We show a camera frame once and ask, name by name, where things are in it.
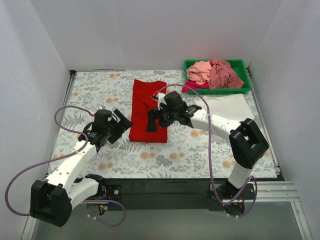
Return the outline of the red t shirt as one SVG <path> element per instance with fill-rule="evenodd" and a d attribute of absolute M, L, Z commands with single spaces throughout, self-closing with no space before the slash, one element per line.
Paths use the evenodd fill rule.
<path fill-rule="evenodd" d="M 134 80 L 132 90 L 132 111 L 129 140 L 131 142 L 144 143 L 166 143 L 168 131 L 166 128 L 159 128 L 156 132 L 147 132 L 148 111 L 157 107 L 157 102 L 152 99 L 154 93 L 167 84 L 163 81 L 143 82 Z"/>

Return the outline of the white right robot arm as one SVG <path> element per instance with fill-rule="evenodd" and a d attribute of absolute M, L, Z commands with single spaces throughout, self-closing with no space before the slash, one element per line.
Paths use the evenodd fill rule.
<path fill-rule="evenodd" d="M 166 128 L 174 122 L 199 129 L 228 140 L 236 164 L 220 191 L 226 191 L 232 199 L 237 199 L 245 192 L 244 186 L 259 159 L 269 149 L 269 143 L 253 119 L 232 120 L 214 114 L 207 109 L 187 103 L 180 94 L 173 91 L 152 96 L 156 108 L 147 112 L 147 132 L 154 133 L 158 127 Z"/>

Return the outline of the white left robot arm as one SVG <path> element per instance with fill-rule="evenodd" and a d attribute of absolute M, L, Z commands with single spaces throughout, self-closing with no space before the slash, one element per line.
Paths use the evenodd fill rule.
<path fill-rule="evenodd" d="M 83 202 L 98 206 L 103 215 L 110 203 L 121 199 L 122 187 L 107 184 L 106 179 L 97 174 L 79 178 L 83 168 L 106 144 L 115 143 L 133 123 L 118 109 L 99 109 L 93 114 L 94 120 L 79 133 L 72 155 L 43 180 L 36 180 L 31 186 L 31 217 L 62 227 L 69 220 L 72 210 Z"/>

